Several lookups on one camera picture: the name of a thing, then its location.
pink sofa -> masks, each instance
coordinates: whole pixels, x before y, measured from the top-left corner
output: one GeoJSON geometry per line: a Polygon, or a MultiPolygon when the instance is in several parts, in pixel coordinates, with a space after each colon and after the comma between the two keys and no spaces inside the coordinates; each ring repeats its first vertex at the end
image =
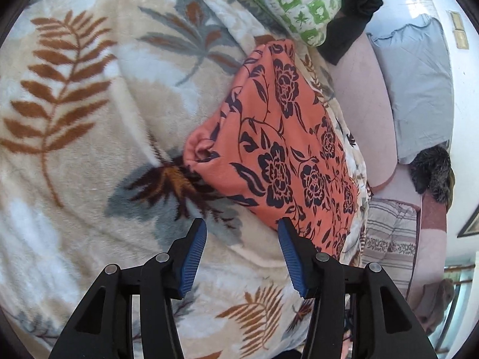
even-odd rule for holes
{"type": "Polygon", "coordinates": [[[362,34],[337,66],[329,65],[336,97],[361,149],[375,199],[394,200],[418,212],[418,243],[408,302],[422,287],[442,280],[446,253],[446,210],[429,195],[416,193],[408,167],[398,164],[392,110],[378,60],[362,34]]]}

striped cushion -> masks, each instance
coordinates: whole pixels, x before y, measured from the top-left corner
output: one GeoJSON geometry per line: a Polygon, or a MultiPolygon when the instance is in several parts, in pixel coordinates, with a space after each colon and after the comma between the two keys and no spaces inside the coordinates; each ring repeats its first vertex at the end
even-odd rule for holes
{"type": "Polygon", "coordinates": [[[406,297],[416,255],[416,211],[388,200],[372,200],[366,225],[363,265],[378,262],[406,297]]]}

orange fabric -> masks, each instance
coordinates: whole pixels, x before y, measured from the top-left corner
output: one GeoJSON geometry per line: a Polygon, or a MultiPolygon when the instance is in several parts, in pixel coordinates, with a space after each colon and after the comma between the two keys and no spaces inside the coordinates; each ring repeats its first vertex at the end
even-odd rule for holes
{"type": "Polygon", "coordinates": [[[218,111],[188,137],[184,163],[270,227],[288,216],[339,258],[358,190],[320,93],[293,58],[289,40],[258,46],[218,111]]]}

metal rivet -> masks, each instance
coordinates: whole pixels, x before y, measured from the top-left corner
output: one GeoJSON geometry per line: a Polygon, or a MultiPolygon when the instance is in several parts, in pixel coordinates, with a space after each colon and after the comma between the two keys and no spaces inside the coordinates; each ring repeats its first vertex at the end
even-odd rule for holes
{"type": "Polygon", "coordinates": [[[166,262],[169,259],[169,255],[166,252],[162,252],[161,254],[158,254],[155,259],[160,263],[166,262]]]}
{"type": "Polygon", "coordinates": [[[380,272],[383,268],[381,267],[381,265],[379,263],[370,263],[369,264],[369,269],[375,273],[378,273],[380,272]]]}
{"type": "Polygon", "coordinates": [[[107,274],[114,274],[118,270],[116,265],[108,265],[105,267],[105,273],[107,274]]]}
{"type": "Polygon", "coordinates": [[[319,260],[320,262],[327,262],[329,260],[329,255],[326,254],[325,252],[318,252],[316,254],[316,259],[319,260]]]}

blanket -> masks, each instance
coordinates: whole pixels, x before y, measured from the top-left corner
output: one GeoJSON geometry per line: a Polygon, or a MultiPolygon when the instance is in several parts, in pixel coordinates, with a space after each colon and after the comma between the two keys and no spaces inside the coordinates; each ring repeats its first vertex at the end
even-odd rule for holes
{"type": "Polygon", "coordinates": [[[189,136],[184,163],[271,228],[289,217],[339,260],[358,188],[323,96],[298,73],[294,52],[290,40],[253,51],[220,108],[189,136]]]}
{"type": "MultiPolygon", "coordinates": [[[[143,264],[195,217],[207,244],[193,290],[173,303],[185,357],[272,358],[304,340],[312,304],[276,232],[181,159],[254,37],[278,30],[250,0],[32,0],[22,12],[0,49],[0,306],[36,359],[106,265],[143,264]]],[[[309,51],[295,64],[322,92],[359,185],[341,254],[357,264],[365,165],[309,51]]],[[[133,313],[141,358],[137,299],[133,313]]]]}

